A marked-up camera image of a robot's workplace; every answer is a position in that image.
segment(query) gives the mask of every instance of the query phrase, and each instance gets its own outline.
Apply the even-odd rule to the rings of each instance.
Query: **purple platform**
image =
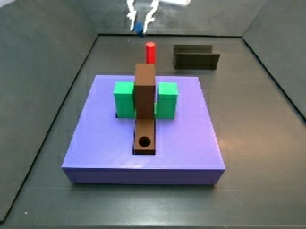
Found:
[[[134,119],[116,118],[114,88],[134,76],[98,75],[63,161],[75,183],[215,184],[225,171],[210,114],[197,77],[177,82],[175,120],[156,120],[156,154],[132,155]]]

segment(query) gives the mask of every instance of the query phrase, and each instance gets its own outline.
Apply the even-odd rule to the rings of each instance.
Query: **brown block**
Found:
[[[154,119],[155,65],[136,64],[134,102],[136,118]]]
[[[155,120],[136,119],[134,154],[155,155]]]

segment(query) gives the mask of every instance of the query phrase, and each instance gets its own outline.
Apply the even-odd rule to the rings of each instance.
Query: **red cylinder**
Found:
[[[146,63],[155,64],[155,43],[146,43]]]

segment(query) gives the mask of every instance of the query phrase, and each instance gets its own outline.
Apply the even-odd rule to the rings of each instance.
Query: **hole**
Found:
[[[148,147],[151,145],[151,139],[146,136],[140,137],[139,138],[139,144],[143,146],[143,147]]]

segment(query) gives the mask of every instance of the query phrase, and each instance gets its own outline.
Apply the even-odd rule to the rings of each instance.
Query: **gray wall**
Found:
[[[75,0],[0,8],[0,221],[95,38]]]
[[[138,21],[144,22],[152,0],[135,0]],[[79,0],[96,32],[132,34],[126,0]],[[148,34],[242,37],[266,0],[191,0],[189,7],[160,3]]]
[[[306,117],[306,1],[269,0],[243,39]]]

